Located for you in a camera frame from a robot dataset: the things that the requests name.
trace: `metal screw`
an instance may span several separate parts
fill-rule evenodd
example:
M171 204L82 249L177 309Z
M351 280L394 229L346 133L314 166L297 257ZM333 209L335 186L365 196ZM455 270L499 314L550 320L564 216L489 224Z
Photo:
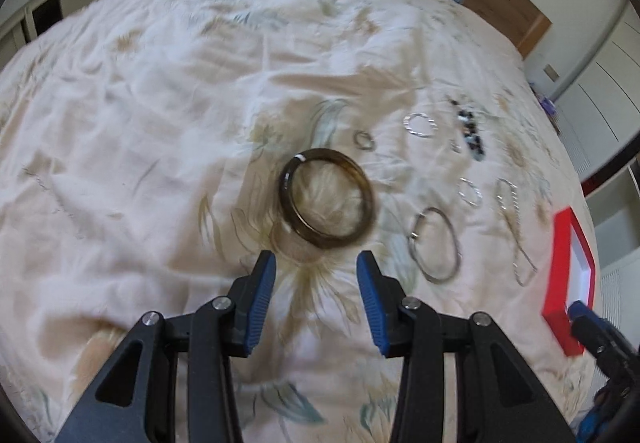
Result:
M404 297L402 299L402 306L405 309L410 309L411 311L420 308L420 299L417 299L415 297Z
M227 296L223 295L220 297L216 297L211 301L211 305L213 309L217 309L218 311L224 311L225 309L229 309L231 307L232 301Z
M473 319L477 325L482 326L483 328L486 328L489 324L491 324L491 317L484 311L474 313Z
M153 326L158 324L160 320L160 314L156 311L147 311L144 315L142 315L142 324L145 326Z

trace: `brown bangle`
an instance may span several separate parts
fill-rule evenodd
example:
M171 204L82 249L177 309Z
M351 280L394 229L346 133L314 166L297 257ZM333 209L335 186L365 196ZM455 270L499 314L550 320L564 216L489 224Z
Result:
M331 235L311 226L293 201L293 176L303 163L321 160L334 163L345 171L356 182L362 196L360 203L360 220L353 232L347 235ZM318 248L339 248L359 239L373 220L373 190L362 169L348 156L333 149L309 149L295 155L284 166L278 182L278 198L282 214L295 233Z

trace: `bed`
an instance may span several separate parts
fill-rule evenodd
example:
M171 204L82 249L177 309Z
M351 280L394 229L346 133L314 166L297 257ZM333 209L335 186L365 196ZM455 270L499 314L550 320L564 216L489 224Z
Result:
M388 441L401 364L370 340L361 249L439 312L489 312L571 419L593 362L567 359L540 316L553 214L572 206L596 246L515 42L450 0L99 0L25 46L0 75L0 380L31 429L53 438L145 311L193 311L264 248L278 280L262 342L234 361L247 441ZM452 100L478 117L484 160ZM403 126L415 112L436 124L431 137ZM358 149L356 131L375 149ZM316 248L282 219L277 176L313 147L347 154L372 184L375 223L357 245ZM537 272L500 212L498 178L517 186ZM323 229L352 213L331 170L298 199ZM462 247L440 285L407 250L426 206ZM420 253L445 271L452 235L430 232Z

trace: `silver bracelet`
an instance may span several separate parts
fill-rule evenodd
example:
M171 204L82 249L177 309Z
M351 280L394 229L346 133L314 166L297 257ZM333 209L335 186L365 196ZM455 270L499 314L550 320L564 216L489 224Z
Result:
M414 128L411 127L412 119L418 118L418 117L425 118L427 120L427 122L431 127L431 131L433 131L432 133L430 134L419 133L418 131L414 130ZM404 125L404 128L407 131L409 131L409 134L413 134L414 136L418 136L419 138L432 138L433 134L438 130L438 125L436 124L436 121L429 118L429 115L427 115L426 113L409 113L402 119L402 124Z
M511 221L509 211L507 210L507 206L504 204L504 197L502 196L502 192L500 190L503 183L507 184L511 191L511 201L513 202L513 216L515 217L515 224L513 224L513 222ZM533 261L531 261L531 258L527 255L527 252L524 251L524 248L522 248L522 240L521 240L522 233L520 228L521 227L520 204L518 203L518 187L513 183L511 183L508 179L498 178L498 180L495 182L495 200L498 201L498 205L500 207L500 211L502 212L502 216L504 217L504 220L507 223L507 226L509 227L511 235L513 235L513 240L515 241L515 247L513 252L513 275L515 275L516 277L516 282L520 286L525 287L527 284L529 284L529 282L531 282L535 274L537 274L538 267L535 264L533 264ZM530 273L529 278L527 280L522 280L520 278L520 274L518 273L518 252L524 255L524 258L527 260L527 263L529 263L531 266L532 272Z
M449 229L449 232L451 233L451 237L453 239L453 245L456 251L456 262L454 263L453 269L451 270L450 274L447 277L434 277L433 275L431 275L426 270L424 261L418 254L417 242L418 242L418 239L420 238L420 229L422 228L427 215L430 213L437 214L444 220L447 226L447 229ZM453 279L460 271L460 266L462 265L462 251L460 250L460 243L458 242L458 237L456 236L456 232L453 229L453 225L451 224L451 221L449 221L447 214L445 214L439 208L427 207L422 212L416 214L414 227L412 229L412 232L409 234L409 237L407 238L407 242L409 246L409 255L411 255L411 258L415 261L415 263L420 268L420 271L424 274L425 278L429 282L433 282L434 284L443 284Z

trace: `silver hoop earring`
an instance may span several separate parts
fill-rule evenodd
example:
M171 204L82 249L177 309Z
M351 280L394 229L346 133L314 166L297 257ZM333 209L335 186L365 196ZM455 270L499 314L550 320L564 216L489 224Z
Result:
M353 143L360 150L376 150L376 141L367 131L355 131L353 133Z
M471 187L471 190L473 190L473 192L476 194L475 200L471 201L468 197L466 197L466 194L462 192L462 189L460 187L463 183L466 183L469 187ZM471 205L473 208L479 208L479 206L482 204L482 194L480 192L480 189L467 178L460 178L460 180L458 181L458 195L465 203Z

